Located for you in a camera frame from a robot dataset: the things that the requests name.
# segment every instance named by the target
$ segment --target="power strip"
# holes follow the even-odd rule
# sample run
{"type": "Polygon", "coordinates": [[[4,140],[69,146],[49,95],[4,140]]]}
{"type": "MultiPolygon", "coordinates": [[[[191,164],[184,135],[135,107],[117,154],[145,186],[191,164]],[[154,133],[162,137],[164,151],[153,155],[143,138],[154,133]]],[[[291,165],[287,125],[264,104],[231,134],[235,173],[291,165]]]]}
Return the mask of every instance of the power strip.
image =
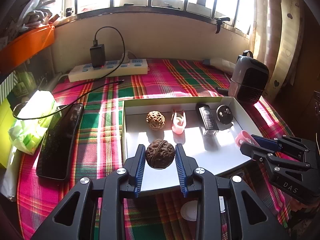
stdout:
{"type": "MultiPolygon", "coordinates": [[[[94,68],[92,64],[75,66],[68,74],[70,82],[103,77],[114,70],[119,60],[107,61],[103,67],[94,68]]],[[[144,75],[148,74],[148,63],[146,59],[130,59],[129,63],[122,63],[109,77],[144,75]]]]}

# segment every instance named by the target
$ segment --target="textured walnut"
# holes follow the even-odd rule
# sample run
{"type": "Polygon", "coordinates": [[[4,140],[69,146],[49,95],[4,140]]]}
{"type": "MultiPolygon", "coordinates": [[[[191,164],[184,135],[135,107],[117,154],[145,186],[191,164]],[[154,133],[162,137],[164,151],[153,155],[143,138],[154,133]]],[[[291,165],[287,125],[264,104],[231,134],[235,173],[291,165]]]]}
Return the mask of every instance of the textured walnut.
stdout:
{"type": "Polygon", "coordinates": [[[147,122],[151,129],[159,130],[164,127],[164,116],[158,111],[152,111],[147,115],[147,122]]]}
{"type": "Polygon", "coordinates": [[[175,151],[166,140],[154,140],[146,150],[146,160],[151,168],[165,169],[174,159],[175,151]]]}

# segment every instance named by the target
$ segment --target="blue gripper pad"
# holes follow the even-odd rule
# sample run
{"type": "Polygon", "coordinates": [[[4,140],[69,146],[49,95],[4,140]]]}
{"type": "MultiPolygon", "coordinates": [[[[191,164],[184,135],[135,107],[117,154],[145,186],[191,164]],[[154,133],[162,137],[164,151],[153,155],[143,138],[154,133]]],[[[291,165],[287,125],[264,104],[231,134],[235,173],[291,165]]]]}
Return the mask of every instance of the blue gripper pad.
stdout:
{"type": "Polygon", "coordinates": [[[268,149],[270,151],[279,152],[281,151],[281,147],[279,147],[278,143],[275,140],[260,137],[258,135],[251,135],[253,139],[259,144],[260,147],[268,149]]]}
{"type": "Polygon", "coordinates": [[[186,171],[183,167],[182,164],[182,157],[179,151],[178,146],[175,148],[175,161],[176,161],[176,166],[177,166],[177,171],[178,171],[178,177],[179,177],[179,182],[180,182],[180,189],[181,192],[183,193],[183,196],[186,197],[188,195],[188,188],[187,188],[187,175],[186,171]]]}
{"type": "Polygon", "coordinates": [[[142,184],[142,178],[143,178],[145,164],[146,164],[146,147],[143,146],[142,154],[140,154],[140,159],[139,159],[136,175],[134,177],[134,179],[135,179],[135,187],[134,187],[135,197],[138,197],[139,192],[141,190],[141,184],[142,184]]]}

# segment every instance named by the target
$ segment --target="green tissue package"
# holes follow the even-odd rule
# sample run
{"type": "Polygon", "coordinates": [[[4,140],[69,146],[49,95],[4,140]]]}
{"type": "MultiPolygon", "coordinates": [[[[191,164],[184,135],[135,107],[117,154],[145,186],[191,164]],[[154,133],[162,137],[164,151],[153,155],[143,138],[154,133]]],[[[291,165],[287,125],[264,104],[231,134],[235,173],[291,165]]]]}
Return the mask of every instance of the green tissue package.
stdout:
{"type": "MultiPolygon", "coordinates": [[[[21,109],[18,117],[45,116],[57,110],[58,104],[49,91],[37,90],[21,109]]],[[[8,130],[12,145],[18,150],[33,155],[51,122],[52,116],[35,120],[16,120],[8,130]]]]}

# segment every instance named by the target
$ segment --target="windowsill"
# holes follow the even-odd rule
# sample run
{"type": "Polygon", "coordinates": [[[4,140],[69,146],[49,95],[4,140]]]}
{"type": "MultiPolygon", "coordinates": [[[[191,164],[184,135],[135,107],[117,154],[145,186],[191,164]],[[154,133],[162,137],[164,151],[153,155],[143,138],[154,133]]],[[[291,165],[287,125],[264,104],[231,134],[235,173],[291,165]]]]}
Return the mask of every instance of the windowsill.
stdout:
{"type": "MultiPolygon", "coordinates": [[[[113,14],[113,13],[125,13],[125,12],[151,12],[151,13],[163,13],[163,14],[170,14],[170,15],[177,15],[182,17],[187,17],[203,22],[207,22],[213,25],[217,25],[217,21],[214,19],[211,19],[206,16],[202,16],[196,13],[191,13],[188,11],[182,11],[178,9],[172,9],[172,8],[165,8],[165,7],[154,7],[154,6],[120,6],[120,7],[111,7],[111,8],[103,8],[103,9],[97,9],[92,10],[84,13],[79,13],[77,15],[71,15],[69,17],[64,17],[57,25],[56,27],[59,27],[61,25],[64,25],[69,22],[73,22],[80,19],[85,19],[89,17],[95,17],[99,15],[105,15],[105,14],[113,14]]],[[[228,31],[231,31],[233,33],[236,33],[246,39],[249,39],[249,35],[246,33],[241,32],[240,30],[227,25],[223,23],[221,25],[221,28],[224,28],[228,31]]]]}

